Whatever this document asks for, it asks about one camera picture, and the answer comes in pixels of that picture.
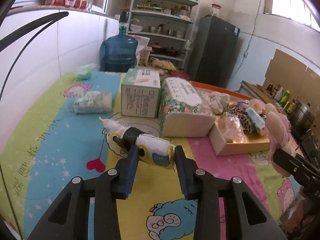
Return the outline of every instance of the gray refrigerator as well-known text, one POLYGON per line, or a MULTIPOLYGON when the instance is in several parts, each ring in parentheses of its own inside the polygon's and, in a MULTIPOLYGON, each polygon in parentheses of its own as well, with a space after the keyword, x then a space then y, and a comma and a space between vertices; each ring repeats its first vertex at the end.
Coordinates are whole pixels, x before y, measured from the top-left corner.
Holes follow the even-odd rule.
POLYGON ((215 16, 200 19, 188 63, 191 80, 226 88, 240 29, 215 16))

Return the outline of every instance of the stove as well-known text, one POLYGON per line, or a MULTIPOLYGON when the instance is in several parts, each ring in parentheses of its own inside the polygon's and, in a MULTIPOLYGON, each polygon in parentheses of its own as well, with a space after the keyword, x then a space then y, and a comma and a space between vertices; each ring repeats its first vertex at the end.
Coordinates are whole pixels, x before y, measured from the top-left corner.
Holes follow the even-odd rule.
POLYGON ((293 126, 291 126, 291 134, 296 140, 304 157, 311 164, 320 169, 320 147, 314 135, 310 132, 302 135, 293 126))

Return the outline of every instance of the metal screw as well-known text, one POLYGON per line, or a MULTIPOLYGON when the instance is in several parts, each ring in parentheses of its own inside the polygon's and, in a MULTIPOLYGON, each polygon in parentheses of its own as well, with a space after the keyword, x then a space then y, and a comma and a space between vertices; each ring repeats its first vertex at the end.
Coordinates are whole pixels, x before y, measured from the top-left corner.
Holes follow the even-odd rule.
POLYGON ((108 170, 108 174, 109 175, 116 175, 118 173, 118 171, 117 170, 115 170, 115 169, 111 169, 111 170, 108 170))
POLYGON ((197 169, 196 170, 196 174, 197 175, 204 175, 205 174, 205 171, 203 169, 197 169))
POLYGON ((73 184, 78 184, 80 181, 81 181, 80 177, 75 177, 75 178, 72 179, 72 183, 73 184))
POLYGON ((242 182, 242 179, 239 178, 239 177, 234 177, 234 178, 232 179, 232 181, 233 181, 234 183, 236 183, 236 184, 240 184, 240 183, 242 182))

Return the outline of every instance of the bedsheet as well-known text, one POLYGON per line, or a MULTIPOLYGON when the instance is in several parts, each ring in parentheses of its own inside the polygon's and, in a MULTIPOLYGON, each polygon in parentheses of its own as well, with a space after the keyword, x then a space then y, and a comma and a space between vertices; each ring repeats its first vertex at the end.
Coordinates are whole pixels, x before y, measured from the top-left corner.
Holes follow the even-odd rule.
MULTIPOLYGON (((120 156, 105 142, 99 116, 159 136, 157 119, 121 116, 123 77, 120 73, 93 72, 91 79, 76 82, 73 75, 66 74, 43 93, 16 126, 0 161, 25 239, 71 178, 95 178, 116 165, 120 156), (74 97, 88 90, 110 91, 113 112, 76 114, 74 97)), ((167 139, 182 145, 188 158, 215 177, 241 177, 275 219, 299 191, 292 177, 284 179, 274 171, 266 152, 217 157, 208 137, 167 139)), ((0 203, 0 215, 17 228, 2 180, 0 203)), ((94 198, 90 201, 89 240, 93 239, 93 207, 94 198)), ((132 193, 125 201, 117 200, 117 207, 123 240, 193 238, 197 202, 183 198, 174 170, 139 162, 132 193)), ((221 239, 225 240, 223 213, 220 200, 221 239)))

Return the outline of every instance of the green box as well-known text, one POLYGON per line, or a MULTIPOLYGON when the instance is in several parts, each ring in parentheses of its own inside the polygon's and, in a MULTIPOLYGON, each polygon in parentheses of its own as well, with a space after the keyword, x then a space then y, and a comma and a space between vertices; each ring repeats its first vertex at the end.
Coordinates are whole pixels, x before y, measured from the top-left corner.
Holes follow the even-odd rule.
POLYGON ((121 83, 121 114, 156 118, 160 98, 159 72, 130 68, 121 83))

